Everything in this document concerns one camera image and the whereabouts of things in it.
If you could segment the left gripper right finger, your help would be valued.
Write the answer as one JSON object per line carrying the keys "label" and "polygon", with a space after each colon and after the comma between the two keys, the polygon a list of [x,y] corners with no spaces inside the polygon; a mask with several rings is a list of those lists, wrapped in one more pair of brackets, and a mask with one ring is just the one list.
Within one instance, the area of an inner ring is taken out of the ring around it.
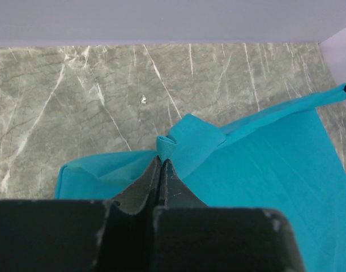
{"label": "left gripper right finger", "polygon": [[153,271],[304,271],[279,211],[209,207],[163,164],[153,211]]}

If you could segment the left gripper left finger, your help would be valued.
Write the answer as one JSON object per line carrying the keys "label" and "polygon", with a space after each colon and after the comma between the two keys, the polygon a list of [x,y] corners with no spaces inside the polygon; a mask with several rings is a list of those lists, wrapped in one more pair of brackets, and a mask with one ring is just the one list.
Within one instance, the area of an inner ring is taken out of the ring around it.
{"label": "left gripper left finger", "polygon": [[106,200],[0,200],[0,271],[148,271],[160,173]]}

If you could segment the teal t shirt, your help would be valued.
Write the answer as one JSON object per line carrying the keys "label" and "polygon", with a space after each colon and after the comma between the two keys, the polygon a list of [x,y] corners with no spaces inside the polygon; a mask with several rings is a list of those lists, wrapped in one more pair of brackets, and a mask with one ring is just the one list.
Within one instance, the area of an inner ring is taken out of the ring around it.
{"label": "teal t shirt", "polygon": [[91,155],[63,165],[55,199],[108,199],[154,158],[213,207],[268,207],[292,223],[309,271],[346,271],[346,173],[317,108],[346,100],[342,84],[216,127],[191,114],[156,149]]}

